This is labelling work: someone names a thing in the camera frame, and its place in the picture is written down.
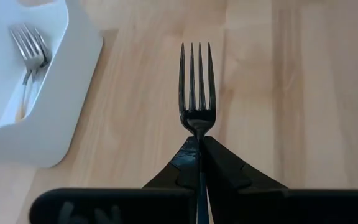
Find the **wood grain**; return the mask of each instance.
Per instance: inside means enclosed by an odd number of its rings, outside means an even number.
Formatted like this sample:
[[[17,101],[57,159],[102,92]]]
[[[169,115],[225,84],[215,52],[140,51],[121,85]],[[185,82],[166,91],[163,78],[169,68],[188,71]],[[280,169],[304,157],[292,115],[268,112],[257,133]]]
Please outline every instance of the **wood grain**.
[[[189,135],[178,117],[182,42],[187,57],[192,42],[212,46],[210,135],[289,187],[358,188],[358,1],[81,4],[104,46],[70,150],[50,169],[0,165],[0,223],[27,223],[53,188],[148,182]]]

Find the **light wood surface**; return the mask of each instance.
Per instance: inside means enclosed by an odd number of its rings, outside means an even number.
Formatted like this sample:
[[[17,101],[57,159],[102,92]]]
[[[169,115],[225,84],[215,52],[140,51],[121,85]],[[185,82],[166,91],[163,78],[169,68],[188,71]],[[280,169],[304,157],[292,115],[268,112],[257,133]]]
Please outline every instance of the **light wood surface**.
[[[0,223],[27,223],[53,188],[147,183],[189,135],[177,102],[182,42],[212,46],[210,135],[289,187],[358,188],[358,1],[81,3],[104,46],[70,150],[50,169],[0,165]]]

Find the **fork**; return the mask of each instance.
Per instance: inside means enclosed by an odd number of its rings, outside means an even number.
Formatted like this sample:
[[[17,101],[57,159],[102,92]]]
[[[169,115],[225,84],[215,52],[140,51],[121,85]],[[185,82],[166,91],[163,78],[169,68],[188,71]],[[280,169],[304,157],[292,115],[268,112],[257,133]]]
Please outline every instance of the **fork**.
[[[9,31],[22,55],[27,69],[22,83],[22,97],[15,117],[15,121],[18,122],[25,116],[25,93],[30,75],[33,71],[35,71],[35,74],[37,73],[38,68],[43,64],[45,57],[42,53],[41,46],[37,42],[36,36],[30,32],[25,24],[10,26]]]
[[[198,80],[199,80],[199,102],[196,108],[195,75],[194,75],[194,50],[193,44],[190,49],[190,94],[189,108],[186,109],[185,100],[185,45],[181,45],[180,68],[179,68],[179,112],[182,125],[189,130],[198,141],[200,164],[200,189],[198,191],[198,223],[208,224],[208,199],[206,193],[205,171],[203,169],[203,151],[205,148],[205,134],[214,126],[216,121],[216,97],[214,70],[212,64],[211,45],[208,43],[208,84],[209,84],[209,106],[205,103],[203,58],[201,56],[201,43],[198,44]]]

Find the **white tray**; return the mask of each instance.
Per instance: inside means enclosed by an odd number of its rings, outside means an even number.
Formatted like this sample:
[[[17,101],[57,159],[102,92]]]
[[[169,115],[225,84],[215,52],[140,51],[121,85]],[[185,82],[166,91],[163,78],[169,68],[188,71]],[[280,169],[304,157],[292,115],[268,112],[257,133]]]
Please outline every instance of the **white tray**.
[[[26,117],[14,122],[25,66],[8,25],[37,27],[53,60]],[[57,164],[67,153],[103,39],[77,0],[24,7],[0,0],[0,162],[39,167]]]

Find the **black holder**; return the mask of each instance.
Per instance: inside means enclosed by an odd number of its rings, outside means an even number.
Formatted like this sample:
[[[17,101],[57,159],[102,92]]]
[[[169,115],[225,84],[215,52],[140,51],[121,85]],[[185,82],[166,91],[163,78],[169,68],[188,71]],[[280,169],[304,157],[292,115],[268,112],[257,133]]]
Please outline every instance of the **black holder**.
[[[201,170],[214,223],[358,223],[358,190],[290,190],[209,136],[200,144],[188,137],[142,189],[46,192],[30,222],[196,223]]]

